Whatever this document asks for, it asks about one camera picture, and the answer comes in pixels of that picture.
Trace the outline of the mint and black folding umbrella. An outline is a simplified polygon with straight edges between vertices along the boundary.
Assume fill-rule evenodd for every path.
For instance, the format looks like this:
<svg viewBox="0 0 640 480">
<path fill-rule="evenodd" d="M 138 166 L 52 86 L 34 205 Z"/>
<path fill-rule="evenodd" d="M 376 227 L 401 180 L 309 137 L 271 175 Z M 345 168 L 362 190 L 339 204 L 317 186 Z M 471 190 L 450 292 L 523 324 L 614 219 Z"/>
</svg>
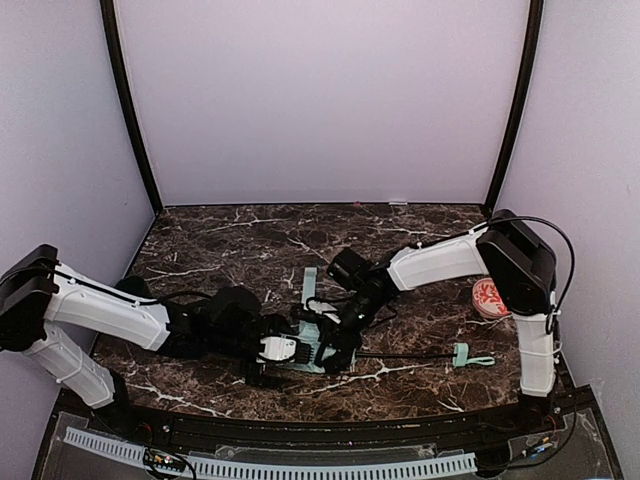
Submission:
<svg viewBox="0 0 640 480">
<path fill-rule="evenodd" d="M 310 298 L 314 297 L 316 293 L 316 277 L 317 277 L 317 268 L 316 267 L 307 267 L 304 269 L 304 280 L 302 286 L 302 296 L 301 303 Z M 320 301 L 324 301 L 333 305 L 333 303 L 340 303 L 340 300 L 321 300 L 319 297 L 315 297 Z M 287 363 L 283 365 L 283 368 L 293 371 L 301 371 L 305 373 L 311 374 L 322 374 L 322 375 L 333 375 L 338 373 L 325 373 L 323 369 L 317 366 L 317 349 L 319 347 L 319 333 L 321 329 L 333 329 L 337 324 L 334 324 L 331 321 L 325 320 L 319 322 L 318 324 L 307 323 L 304 321 L 299 321 L 297 325 L 298 333 L 295 335 L 295 338 L 299 339 L 301 342 L 309 344 L 312 349 L 312 357 L 311 361 L 308 364 L 294 364 Z M 396 354 L 396 353 L 381 353 L 381 352 L 371 352 L 371 351 L 360 351 L 359 349 L 355 352 L 352 364 L 346 370 L 352 370 L 353 365 L 357 359 L 378 359 L 378 360 L 390 360 L 390 359 L 400 359 L 400 360 L 434 360 L 434 359 L 446 359 L 452 362 L 454 368 L 462 368 L 471 365 L 478 365 L 483 367 L 493 366 L 495 364 L 495 359 L 492 356 L 481 356 L 471 358 L 469 356 L 469 345 L 467 343 L 455 343 L 453 346 L 453 351 L 451 353 L 415 353 L 415 354 Z"/>
</svg>

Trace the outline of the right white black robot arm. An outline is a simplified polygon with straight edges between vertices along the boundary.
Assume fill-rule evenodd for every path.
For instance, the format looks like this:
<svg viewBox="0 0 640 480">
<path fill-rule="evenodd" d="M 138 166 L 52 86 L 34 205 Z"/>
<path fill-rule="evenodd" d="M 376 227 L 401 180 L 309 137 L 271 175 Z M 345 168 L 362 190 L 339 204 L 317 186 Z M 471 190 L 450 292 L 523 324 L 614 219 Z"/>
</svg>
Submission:
<svg viewBox="0 0 640 480">
<path fill-rule="evenodd" d="M 327 268 L 347 296 L 337 312 L 321 316 L 316 363 L 326 372 L 345 369 L 363 331 L 404 293 L 467 278 L 488 280 L 516 324 L 520 393 L 548 397 L 561 349 L 559 316 L 575 270 L 574 245 L 560 227 L 509 209 L 466 232 L 414 242 L 378 260 L 346 248 Z"/>
</svg>

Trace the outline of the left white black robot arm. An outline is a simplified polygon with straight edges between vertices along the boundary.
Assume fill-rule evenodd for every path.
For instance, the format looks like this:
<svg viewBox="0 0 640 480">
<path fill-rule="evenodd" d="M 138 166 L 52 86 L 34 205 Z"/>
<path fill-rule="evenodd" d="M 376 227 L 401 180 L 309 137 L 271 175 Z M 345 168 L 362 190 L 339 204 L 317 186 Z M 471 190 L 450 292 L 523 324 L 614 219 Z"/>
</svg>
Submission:
<svg viewBox="0 0 640 480">
<path fill-rule="evenodd" d="M 1 277 L 2 349 L 32 358 L 93 410 L 125 401 L 126 389 L 62 331 L 64 323 L 170 357 L 216 352 L 263 367 L 295 355 L 285 320 L 262 315 L 242 287 L 151 298 L 143 280 L 126 284 L 126 290 L 103 285 L 60 263 L 56 248 L 37 247 Z"/>
</svg>

